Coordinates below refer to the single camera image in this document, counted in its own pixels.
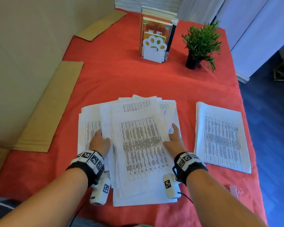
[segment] forearm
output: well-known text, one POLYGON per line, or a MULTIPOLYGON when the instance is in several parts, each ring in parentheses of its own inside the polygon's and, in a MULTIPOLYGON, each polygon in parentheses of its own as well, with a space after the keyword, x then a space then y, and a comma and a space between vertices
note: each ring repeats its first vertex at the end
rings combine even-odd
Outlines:
POLYGON ((0 226, 66 226, 87 189, 87 176, 69 169, 0 220, 0 226))
POLYGON ((186 184, 202 226, 266 226, 207 171, 193 171, 186 184))

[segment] table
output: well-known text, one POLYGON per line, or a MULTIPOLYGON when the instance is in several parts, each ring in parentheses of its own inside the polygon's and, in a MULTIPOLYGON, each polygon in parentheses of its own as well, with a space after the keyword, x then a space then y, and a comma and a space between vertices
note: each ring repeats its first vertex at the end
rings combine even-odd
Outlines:
MULTIPOLYGON (((208 170, 222 185, 241 189, 240 201, 266 221, 256 155, 225 31, 219 29, 223 34, 220 55, 215 55, 216 71, 212 73, 204 61, 196 70, 189 70, 185 67, 188 50, 181 34, 185 34, 190 25, 190 22, 179 22, 168 60, 162 64, 144 60, 139 55, 138 13, 128 12, 92 42, 73 37, 63 60, 84 61, 84 65, 49 152, 12 150, 0 172, 0 196, 24 201, 64 172, 77 155, 78 114, 82 107, 133 94, 158 96, 176 100, 181 134, 188 151, 193 151, 194 147, 196 102, 242 113, 252 174, 209 164, 208 170)), ((180 188, 188 194, 183 184, 180 188)), ((91 189, 88 189, 83 198, 87 204, 79 216, 110 225, 200 226, 194 206, 185 197, 173 204, 113 207, 112 191, 104 206, 92 206, 88 201, 90 194, 91 189)))

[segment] hand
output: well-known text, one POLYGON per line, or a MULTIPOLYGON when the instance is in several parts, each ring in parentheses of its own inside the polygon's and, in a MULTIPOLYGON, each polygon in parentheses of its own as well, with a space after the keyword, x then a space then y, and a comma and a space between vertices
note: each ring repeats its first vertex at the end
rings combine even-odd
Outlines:
POLYGON ((98 130, 95 132, 94 137, 91 140, 91 143, 89 145, 90 150, 96 150, 99 152, 102 157, 105 159, 107 156, 109 149, 110 149, 110 139, 103 139, 102 138, 102 131, 98 130))
POLYGON ((180 137, 180 132, 178 127, 173 123, 172 124, 174 133, 169 134, 170 141, 165 141, 163 142, 163 145, 169 152, 169 154, 175 159, 175 157, 182 153, 182 152, 187 152, 186 148, 184 146, 183 140, 180 137))

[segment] dark floor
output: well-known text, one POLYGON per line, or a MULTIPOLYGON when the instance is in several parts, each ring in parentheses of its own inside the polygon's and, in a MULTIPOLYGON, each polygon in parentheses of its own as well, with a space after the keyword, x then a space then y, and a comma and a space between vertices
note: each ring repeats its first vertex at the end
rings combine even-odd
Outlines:
POLYGON ((240 90, 254 149, 268 224, 284 227, 284 83, 273 82, 273 55, 240 90))

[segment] wristband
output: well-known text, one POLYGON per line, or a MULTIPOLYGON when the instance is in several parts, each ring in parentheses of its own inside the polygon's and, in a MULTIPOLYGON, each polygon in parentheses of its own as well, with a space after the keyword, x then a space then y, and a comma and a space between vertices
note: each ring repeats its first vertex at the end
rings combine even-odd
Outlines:
POLYGON ((182 152, 175 157, 173 172, 178 182, 186 185, 188 175, 197 169, 207 170, 205 164, 193 153, 182 152))
POLYGON ((95 150, 86 150, 78 154, 66 169, 80 168, 88 179, 88 186, 97 185, 104 171, 104 159, 102 155, 95 150))

